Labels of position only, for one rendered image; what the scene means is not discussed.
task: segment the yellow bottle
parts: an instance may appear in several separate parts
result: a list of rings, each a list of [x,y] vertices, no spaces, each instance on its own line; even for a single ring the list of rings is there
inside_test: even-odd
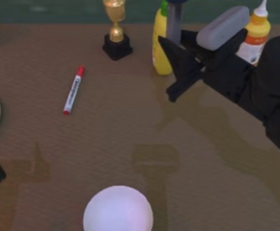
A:
[[[167,1],[162,0],[161,8],[157,11],[153,32],[153,66],[157,74],[166,76],[171,74],[172,68],[163,48],[158,42],[158,36],[166,37]]]
[[[270,32],[266,3],[267,0],[263,0],[262,4],[252,13],[250,22],[245,27],[248,31],[247,37],[236,53],[239,57],[255,66],[260,59]]]

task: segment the trophy base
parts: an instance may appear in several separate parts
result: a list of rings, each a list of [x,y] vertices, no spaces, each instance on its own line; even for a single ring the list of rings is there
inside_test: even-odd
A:
[[[129,37],[126,34],[124,34],[124,38],[121,42],[112,42],[109,34],[105,35],[104,39],[105,43],[102,49],[113,61],[124,58],[133,52],[133,49],[129,45]]]

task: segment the gold trophy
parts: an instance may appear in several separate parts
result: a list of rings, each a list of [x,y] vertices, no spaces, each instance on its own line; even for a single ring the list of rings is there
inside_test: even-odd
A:
[[[112,60],[116,61],[133,51],[129,45],[129,37],[118,24],[125,18],[125,0],[103,0],[103,4],[113,26],[109,34],[104,37],[102,49]]]

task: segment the marker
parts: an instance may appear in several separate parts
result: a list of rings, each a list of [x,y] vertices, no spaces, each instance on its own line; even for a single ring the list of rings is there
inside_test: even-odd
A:
[[[86,69],[83,66],[78,67],[72,88],[69,91],[69,94],[68,94],[68,97],[66,100],[66,104],[64,106],[64,110],[63,110],[64,115],[69,115],[72,111],[72,107],[73,107],[73,104],[74,104],[74,101],[75,101],[75,98],[77,95],[77,91],[78,91],[78,88],[79,88],[79,85],[80,85],[80,82],[84,75],[85,70]]]

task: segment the white sphere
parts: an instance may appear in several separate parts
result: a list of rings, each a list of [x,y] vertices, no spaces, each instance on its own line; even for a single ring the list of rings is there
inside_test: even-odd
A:
[[[97,193],[83,216],[84,231],[151,231],[153,212],[145,196],[127,186]]]

